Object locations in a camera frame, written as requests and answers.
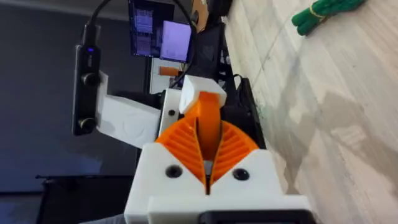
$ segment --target computer monitor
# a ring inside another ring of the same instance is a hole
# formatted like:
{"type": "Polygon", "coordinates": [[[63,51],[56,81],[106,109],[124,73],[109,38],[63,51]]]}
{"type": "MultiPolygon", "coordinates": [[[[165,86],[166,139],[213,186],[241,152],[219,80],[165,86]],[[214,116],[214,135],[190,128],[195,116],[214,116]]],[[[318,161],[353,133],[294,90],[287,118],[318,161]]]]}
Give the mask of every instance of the computer monitor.
{"type": "MultiPolygon", "coordinates": [[[[188,26],[171,22],[174,18],[173,4],[146,0],[129,0],[129,15],[132,55],[180,62],[186,61],[186,54],[184,57],[182,52],[185,50],[185,44],[183,47],[179,47],[177,52],[170,51],[170,46],[174,43],[173,38],[175,38],[172,32],[183,31],[184,36],[186,36],[188,26]],[[167,44],[162,53],[164,37],[167,38],[167,44]]],[[[188,47],[189,40],[190,34],[188,38],[184,37],[183,40],[184,43],[188,42],[188,47]]]]}
{"type": "Polygon", "coordinates": [[[186,62],[191,32],[188,24],[164,21],[160,59],[186,62]]]}

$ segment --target black screw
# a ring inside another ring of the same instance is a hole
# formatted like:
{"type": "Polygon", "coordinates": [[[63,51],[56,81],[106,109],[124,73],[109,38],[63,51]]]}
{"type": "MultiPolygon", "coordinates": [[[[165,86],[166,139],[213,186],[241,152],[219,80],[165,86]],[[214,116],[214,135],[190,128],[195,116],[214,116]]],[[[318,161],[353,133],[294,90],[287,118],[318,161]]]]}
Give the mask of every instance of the black screw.
{"type": "Polygon", "coordinates": [[[178,165],[171,165],[166,169],[166,176],[170,178],[180,177],[182,174],[182,169],[178,165]]]}
{"type": "Polygon", "coordinates": [[[174,116],[175,115],[175,110],[169,110],[169,115],[174,116]]]}
{"type": "Polygon", "coordinates": [[[250,177],[249,172],[247,170],[241,169],[241,168],[235,169],[232,172],[232,175],[234,175],[236,180],[241,180],[241,181],[248,180],[250,177]]]}

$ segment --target light wood floor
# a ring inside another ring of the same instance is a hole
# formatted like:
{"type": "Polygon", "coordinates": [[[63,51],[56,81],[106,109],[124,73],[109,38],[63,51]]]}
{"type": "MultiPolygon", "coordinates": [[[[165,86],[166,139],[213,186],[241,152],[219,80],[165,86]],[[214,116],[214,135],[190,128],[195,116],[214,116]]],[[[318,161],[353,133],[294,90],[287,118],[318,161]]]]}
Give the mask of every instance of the light wood floor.
{"type": "Polygon", "coordinates": [[[251,80],[288,194],[323,223],[398,223],[398,1],[368,0],[308,37],[308,0],[235,0],[234,73],[251,80]]]}

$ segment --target wall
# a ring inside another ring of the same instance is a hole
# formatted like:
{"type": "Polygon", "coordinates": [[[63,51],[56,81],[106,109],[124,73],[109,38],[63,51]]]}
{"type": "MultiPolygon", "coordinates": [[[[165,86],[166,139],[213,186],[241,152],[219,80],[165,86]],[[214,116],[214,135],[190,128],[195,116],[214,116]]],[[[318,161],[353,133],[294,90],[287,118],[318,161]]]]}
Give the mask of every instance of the wall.
{"type": "MultiPolygon", "coordinates": [[[[87,19],[0,4],[0,192],[40,190],[38,174],[133,173],[133,147],[70,131],[74,45],[87,19]]],[[[110,89],[142,91],[145,60],[129,54],[128,22],[98,22],[110,89]]],[[[39,203],[1,197],[0,223],[33,223],[39,203]]]]}
{"type": "MultiPolygon", "coordinates": [[[[150,0],[165,3],[173,3],[172,0],[150,0]]],[[[190,12],[192,0],[180,0],[185,9],[190,12]]],[[[17,6],[31,7],[34,9],[46,9],[48,11],[68,12],[90,16],[100,0],[0,0],[0,3],[13,4],[17,6]]],[[[128,0],[112,0],[101,11],[100,17],[128,21],[128,0]]],[[[175,8],[174,19],[179,22],[186,22],[181,10],[175,8]]]]}

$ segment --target orange object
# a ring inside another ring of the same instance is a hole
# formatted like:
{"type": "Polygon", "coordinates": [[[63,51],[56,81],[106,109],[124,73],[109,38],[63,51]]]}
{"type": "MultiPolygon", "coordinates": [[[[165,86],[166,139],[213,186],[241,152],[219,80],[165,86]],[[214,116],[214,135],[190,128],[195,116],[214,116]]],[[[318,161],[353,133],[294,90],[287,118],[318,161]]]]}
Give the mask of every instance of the orange object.
{"type": "Polygon", "coordinates": [[[221,139],[221,115],[218,95],[201,92],[195,105],[185,113],[197,118],[197,136],[204,160],[213,161],[221,139]]]}
{"type": "Polygon", "coordinates": [[[170,67],[159,67],[159,75],[165,75],[170,77],[178,76],[180,70],[177,68],[170,68],[170,67]]]}
{"type": "Polygon", "coordinates": [[[204,160],[213,161],[211,186],[251,151],[256,143],[234,125],[221,121],[218,95],[201,92],[185,117],[156,140],[207,188],[204,160]]]}

